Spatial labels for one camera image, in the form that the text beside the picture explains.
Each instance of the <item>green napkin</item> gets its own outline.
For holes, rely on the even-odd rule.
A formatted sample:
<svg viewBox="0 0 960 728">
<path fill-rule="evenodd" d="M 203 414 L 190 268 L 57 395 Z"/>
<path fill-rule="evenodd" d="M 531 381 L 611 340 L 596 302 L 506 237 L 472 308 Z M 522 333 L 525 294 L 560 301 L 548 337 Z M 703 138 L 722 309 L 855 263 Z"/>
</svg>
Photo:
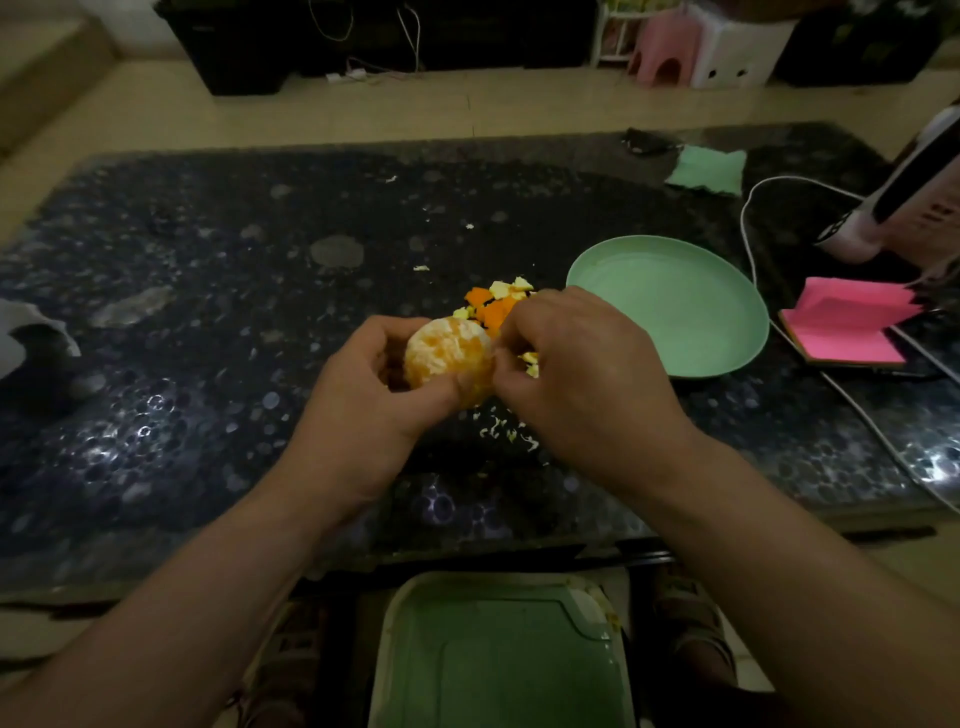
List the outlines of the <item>green napkin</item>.
<svg viewBox="0 0 960 728">
<path fill-rule="evenodd" d="M 675 187 L 705 189 L 715 195 L 740 197 L 743 165 L 746 163 L 747 153 L 742 149 L 727 153 L 685 144 L 666 183 Z"/>
</svg>

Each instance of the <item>pink stool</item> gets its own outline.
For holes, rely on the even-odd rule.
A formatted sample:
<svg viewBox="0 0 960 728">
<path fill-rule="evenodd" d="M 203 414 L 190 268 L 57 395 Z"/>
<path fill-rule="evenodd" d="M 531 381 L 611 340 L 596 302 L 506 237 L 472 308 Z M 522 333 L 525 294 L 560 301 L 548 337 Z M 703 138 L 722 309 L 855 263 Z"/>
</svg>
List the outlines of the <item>pink stool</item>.
<svg viewBox="0 0 960 728">
<path fill-rule="evenodd" d="M 699 48 L 700 23 L 695 17 L 682 10 L 661 12 L 643 23 L 636 34 L 627 73 L 636 73 L 638 84 L 652 86 L 674 66 L 677 85 L 690 85 Z"/>
</svg>

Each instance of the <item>pink notebook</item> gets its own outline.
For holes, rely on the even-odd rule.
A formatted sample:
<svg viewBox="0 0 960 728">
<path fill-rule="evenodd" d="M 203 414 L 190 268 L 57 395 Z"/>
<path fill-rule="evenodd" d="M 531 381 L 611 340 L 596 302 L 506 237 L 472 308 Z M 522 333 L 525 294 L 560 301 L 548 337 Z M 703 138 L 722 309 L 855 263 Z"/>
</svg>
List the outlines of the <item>pink notebook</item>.
<svg viewBox="0 0 960 728">
<path fill-rule="evenodd" d="M 911 301 L 913 291 L 899 283 L 809 278 L 780 317 L 810 359 L 902 364 L 883 330 L 923 310 Z"/>
</svg>

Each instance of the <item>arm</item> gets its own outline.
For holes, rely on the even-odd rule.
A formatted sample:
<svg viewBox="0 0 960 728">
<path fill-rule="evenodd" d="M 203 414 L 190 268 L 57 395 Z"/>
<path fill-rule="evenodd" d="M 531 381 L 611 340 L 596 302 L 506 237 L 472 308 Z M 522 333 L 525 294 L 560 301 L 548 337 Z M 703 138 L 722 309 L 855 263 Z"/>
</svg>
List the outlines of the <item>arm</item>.
<svg viewBox="0 0 960 728">
<path fill-rule="evenodd" d="M 514 354 L 540 353 L 540 378 Z M 699 432 L 644 331 L 568 288 L 520 303 L 494 387 L 707 584 L 811 722 L 960 724 L 960 614 L 887 571 Z"/>
<path fill-rule="evenodd" d="M 0 694 L 5 726 L 211 725 L 324 535 L 378 498 L 456 382 L 381 383 L 423 319 L 374 317 L 330 357 L 264 479 L 59 655 Z"/>
</svg>

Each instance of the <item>right hand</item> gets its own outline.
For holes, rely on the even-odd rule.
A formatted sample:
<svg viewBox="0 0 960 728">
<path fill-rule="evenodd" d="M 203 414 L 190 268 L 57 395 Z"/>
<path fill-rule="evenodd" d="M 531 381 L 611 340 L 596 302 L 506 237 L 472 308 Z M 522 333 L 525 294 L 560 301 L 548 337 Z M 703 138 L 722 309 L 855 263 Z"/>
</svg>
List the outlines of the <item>right hand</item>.
<svg viewBox="0 0 960 728">
<path fill-rule="evenodd" d="M 571 286 L 518 303 L 496 341 L 496 394 L 569 465 L 618 495 L 669 482 L 706 440 L 650 336 Z M 516 357 L 540 355 L 540 378 Z"/>
</svg>

